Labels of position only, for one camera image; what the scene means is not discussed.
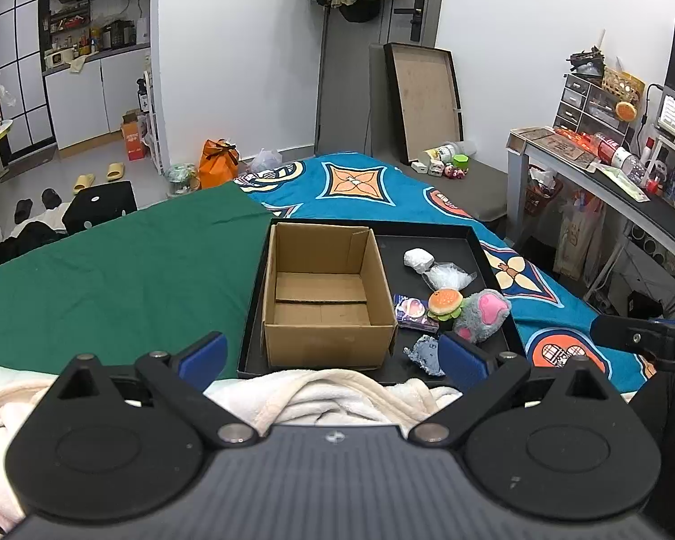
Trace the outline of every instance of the cable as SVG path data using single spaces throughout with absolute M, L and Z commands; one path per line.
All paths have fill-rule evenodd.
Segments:
M 643 132 L 643 128 L 645 127 L 645 124 L 648 121 L 648 110 L 650 109 L 650 88 L 651 87 L 657 87 L 660 89 L 660 91 L 663 91 L 662 85 L 658 85 L 657 83 L 650 83 L 648 85 L 648 91 L 645 93 L 645 113 L 643 113 L 643 118 L 642 121 L 640 122 L 640 129 L 638 130 L 638 135 L 635 136 L 635 141 L 637 142 L 638 145 L 638 153 L 640 154 L 642 152 L 642 148 L 640 147 L 640 134 Z

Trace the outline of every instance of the bed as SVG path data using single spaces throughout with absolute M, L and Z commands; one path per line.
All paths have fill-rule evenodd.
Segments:
M 127 364 L 220 330 L 230 343 L 221 377 L 234 377 L 274 216 L 470 225 L 512 300 L 534 364 L 561 366 L 571 355 L 587 355 L 621 392 L 634 392 L 652 375 L 645 360 L 596 347 L 588 336 L 591 308 L 437 189 L 350 153 L 248 174 L 3 264 L 0 366 L 55 374 L 86 351 L 104 364 Z

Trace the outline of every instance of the black slipper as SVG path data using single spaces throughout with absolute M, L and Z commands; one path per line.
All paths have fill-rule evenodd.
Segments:
M 23 198 L 18 201 L 18 204 L 15 206 L 15 225 L 22 223 L 30 217 L 30 209 L 32 209 L 32 200 Z
M 45 205 L 45 209 L 57 209 L 62 203 L 63 200 L 55 192 L 55 189 L 45 189 L 42 191 L 42 204 Z

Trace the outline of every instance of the black stool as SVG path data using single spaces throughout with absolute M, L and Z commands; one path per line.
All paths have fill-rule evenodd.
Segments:
M 121 180 L 80 191 L 63 215 L 63 225 L 67 233 L 74 235 L 135 211 L 132 185 L 129 180 Z

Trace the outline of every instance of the blue crumpled cloth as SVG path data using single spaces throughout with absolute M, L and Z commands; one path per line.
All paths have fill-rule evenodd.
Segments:
M 429 376 L 443 377 L 445 372 L 440 369 L 440 362 L 437 359 L 437 339 L 430 335 L 423 335 L 418 342 L 412 346 L 412 350 L 407 347 L 403 350 L 411 361 L 418 364 Z

